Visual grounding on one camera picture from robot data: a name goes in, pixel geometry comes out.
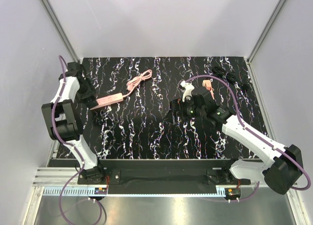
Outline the wooden red socket power strip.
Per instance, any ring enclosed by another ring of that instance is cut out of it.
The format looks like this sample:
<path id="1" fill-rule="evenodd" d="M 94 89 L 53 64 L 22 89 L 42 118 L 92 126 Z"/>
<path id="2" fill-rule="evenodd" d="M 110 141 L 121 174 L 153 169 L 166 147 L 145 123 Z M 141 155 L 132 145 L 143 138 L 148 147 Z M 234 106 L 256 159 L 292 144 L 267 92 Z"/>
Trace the wooden red socket power strip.
<path id="1" fill-rule="evenodd" d="M 211 93 L 212 98 L 215 100 L 214 89 L 212 87 L 211 81 L 210 80 L 203 80 L 202 86 L 205 87 Z"/>

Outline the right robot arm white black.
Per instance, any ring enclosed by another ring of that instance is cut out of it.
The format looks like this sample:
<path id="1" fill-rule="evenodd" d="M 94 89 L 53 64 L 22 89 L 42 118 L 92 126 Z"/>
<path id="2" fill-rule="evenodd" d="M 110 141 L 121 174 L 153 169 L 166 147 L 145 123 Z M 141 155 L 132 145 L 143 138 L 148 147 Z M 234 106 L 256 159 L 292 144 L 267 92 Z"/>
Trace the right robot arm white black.
<path id="1" fill-rule="evenodd" d="M 205 121 L 261 159 L 261 162 L 233 160 L 222 171 L 222 178 L 228 184 L 241 179 L 254 180 L 264 182 L 274 192 L 284 195 L 304 174 L 302 153 L 297 146 L 286 147 L 244 123 L 234 111 L 217 105 L 204 87 L 191 86 L 182 98 L 172 100 L 166 118 L 172 124 L 191 119 Z"/>

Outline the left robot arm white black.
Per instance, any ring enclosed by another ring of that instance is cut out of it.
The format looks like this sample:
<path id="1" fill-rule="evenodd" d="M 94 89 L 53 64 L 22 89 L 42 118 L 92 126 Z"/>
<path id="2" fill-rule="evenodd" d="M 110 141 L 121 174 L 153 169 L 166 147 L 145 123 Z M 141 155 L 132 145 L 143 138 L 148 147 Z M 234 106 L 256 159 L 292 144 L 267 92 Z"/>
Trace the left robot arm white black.
<path id="1" fill-rule="evenodd" d="M 84 75 L 79 62 L 66 63 L 59 57 L 62 73 L 54 98 L 42 105 L 42 114 L 51 139 L 66 146 L 79 163 L 78 177 L 85 184 L 105 181 L 105 171 L 97 155 L 92 152 L 83 137 L 83 123 L 74 102 L 83 103 L 88 109 L 97 106 L 96 92 Z"/>

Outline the pink plug adapter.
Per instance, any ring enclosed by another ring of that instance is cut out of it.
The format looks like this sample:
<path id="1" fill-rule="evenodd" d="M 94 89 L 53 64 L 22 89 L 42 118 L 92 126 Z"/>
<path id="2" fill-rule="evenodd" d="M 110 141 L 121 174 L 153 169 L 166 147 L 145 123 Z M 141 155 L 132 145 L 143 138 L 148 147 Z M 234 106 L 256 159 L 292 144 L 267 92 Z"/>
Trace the pink plug adapter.
<path id="1" fill-rule="evenodd" d="M 205 87 L 208 91 L 212 90 L 212 84 L 210 80 L 203 80 L 202 86 Z"/>

